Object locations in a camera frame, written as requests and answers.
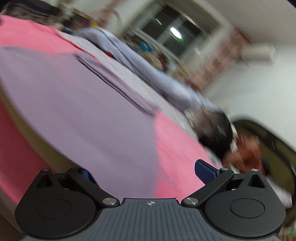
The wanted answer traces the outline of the patterned black storage bag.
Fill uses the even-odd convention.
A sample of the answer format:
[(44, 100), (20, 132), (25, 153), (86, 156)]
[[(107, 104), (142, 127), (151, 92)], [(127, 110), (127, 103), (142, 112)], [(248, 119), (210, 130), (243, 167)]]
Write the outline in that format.
[(60, 9), (45, 1), (10, 1), (2, 8), (3, 15), (31, 20), (41, 25), (53, 25)]

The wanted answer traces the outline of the red plaid shirt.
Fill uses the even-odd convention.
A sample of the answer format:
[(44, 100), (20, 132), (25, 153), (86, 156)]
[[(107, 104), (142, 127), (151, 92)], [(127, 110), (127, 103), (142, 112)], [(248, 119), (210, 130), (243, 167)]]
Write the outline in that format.
[(222, 159), (223, 166), (233, 166), (242, 174), (247, 174), (251, 169), (258, 169), (265, 176), (257, 138), (239, 134), (234, 140), (236, 149), (227, 152)]

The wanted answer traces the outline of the lilac patterned bed sheet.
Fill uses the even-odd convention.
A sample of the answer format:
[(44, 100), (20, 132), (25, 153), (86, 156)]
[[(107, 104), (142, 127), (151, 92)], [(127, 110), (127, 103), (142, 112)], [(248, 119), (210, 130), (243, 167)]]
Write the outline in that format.
[(190, 137), (197, 140), (196, 133), (192, 130), (191, 125), (185, 118), (184, 114), (171, 105), (166, 99), (154, 91), (148, 84), (141, 80), (138, 76), (133, 74), (125, 66), (121, 65), (117, 60), (107, 56), (103, 51), (97, 48), (88, 40), (69, 35), (64, 32), (57, 32), (57, 35), (62, 39), (70, 42), (77, 48), (81, 48), (90, 55), (94, 56), (96, 59), (101, 61), (109, 70), (116, 74), (120, 79), (122, 79), (128, 86), (130, 86), (134, 91), (140, 94), (143, 98), (158, 106), (159, 109), (177, 124), (181, 129), (183, 129)]

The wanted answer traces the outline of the pink floral right curtain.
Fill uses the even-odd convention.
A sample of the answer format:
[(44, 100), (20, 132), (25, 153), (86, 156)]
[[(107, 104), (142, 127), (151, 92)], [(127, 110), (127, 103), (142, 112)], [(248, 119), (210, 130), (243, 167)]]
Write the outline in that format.
[(187, 85), (197, 92), (203, 90), (232, 62), (241, 59), (243, 47), (248, 44), (250, 44), (248, 37), (239, 28), (234, 29), (230, 37), (206, 59), (201, 70), (189, 78)]

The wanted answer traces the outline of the dark bed headboard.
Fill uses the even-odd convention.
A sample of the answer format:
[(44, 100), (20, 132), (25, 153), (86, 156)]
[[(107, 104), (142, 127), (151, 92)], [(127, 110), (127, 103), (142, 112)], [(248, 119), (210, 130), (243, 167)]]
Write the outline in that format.
[(295, 151), (278, 136), (251, 120), (236, 120), (238, 133), (256, 137), (266, 176), (295, 199)]

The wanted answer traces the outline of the white air conditioner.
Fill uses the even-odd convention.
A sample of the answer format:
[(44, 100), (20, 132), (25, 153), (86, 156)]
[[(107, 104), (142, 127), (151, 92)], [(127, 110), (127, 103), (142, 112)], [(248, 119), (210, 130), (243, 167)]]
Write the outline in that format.
[(246, 45), (241, 52), (241, 58), (244, 61), (274, 62), (277, 56), (275, 46), (270, 43)]

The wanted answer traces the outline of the purple fleece sweater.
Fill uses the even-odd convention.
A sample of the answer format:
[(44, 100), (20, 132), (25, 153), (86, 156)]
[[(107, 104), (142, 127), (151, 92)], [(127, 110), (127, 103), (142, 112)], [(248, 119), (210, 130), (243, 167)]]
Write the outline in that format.
[(99, 61), (2, 47), (1, 85), (26, 123), (105, 191), (153, 197), (157, 107)]

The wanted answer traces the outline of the lavender blue duvet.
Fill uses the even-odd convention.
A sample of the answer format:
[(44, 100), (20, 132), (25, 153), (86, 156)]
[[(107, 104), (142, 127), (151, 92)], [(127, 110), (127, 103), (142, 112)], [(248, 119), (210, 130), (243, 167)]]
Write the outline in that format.
[(184, 112), (187, 109), (204, 107), (208, 111), (223, 112), (187, 85), (154, 68), (109, 31), (102, 28), (81, 28), (75, 31), (74, 35), (85, 38), (100, 49), (111, 53), (119, 63), (145, 81), (178, 110)]

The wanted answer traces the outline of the window with grille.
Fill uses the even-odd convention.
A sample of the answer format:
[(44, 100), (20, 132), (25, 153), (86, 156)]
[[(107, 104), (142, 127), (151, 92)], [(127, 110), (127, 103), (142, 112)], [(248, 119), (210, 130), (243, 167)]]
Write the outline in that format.
[(209, 1), (152, 1), (126, 32), (169, 59), (185, 62), (205, 58), (232, 29)]

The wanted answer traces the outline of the black and beige jacket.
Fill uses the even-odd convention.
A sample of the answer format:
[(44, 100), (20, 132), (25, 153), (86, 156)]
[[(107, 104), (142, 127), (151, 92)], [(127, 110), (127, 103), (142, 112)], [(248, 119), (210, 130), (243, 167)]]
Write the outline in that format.
[(222, 160), (233, 140), (231, 123), (220, 110), (208, 110), (204, 106), (185, 111), (185, 116), (195, 131), (198, 141)]

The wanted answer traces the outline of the pink fleece blanket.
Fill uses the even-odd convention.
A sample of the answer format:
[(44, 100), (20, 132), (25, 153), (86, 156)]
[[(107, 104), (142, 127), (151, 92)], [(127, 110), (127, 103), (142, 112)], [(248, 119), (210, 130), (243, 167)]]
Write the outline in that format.
[[(20, 47), (47, 54), (90, 55), (59, 37), (53, 27), (11, 16), (1, 16), (2, 47)], [(156, 107), (154, 131), (159, 160), (152, 198), (183, 199), (203, 186), (194, 173), (195, 161), (197, 159), (209, 161), (209, 158), (196, 140), (170, 120), (158, 106)], [(11, 201), (18, 203), (37, 173), (43, 168), (51, 167), (27, 143), (1, 103), (2, 192), (6, 193)]]

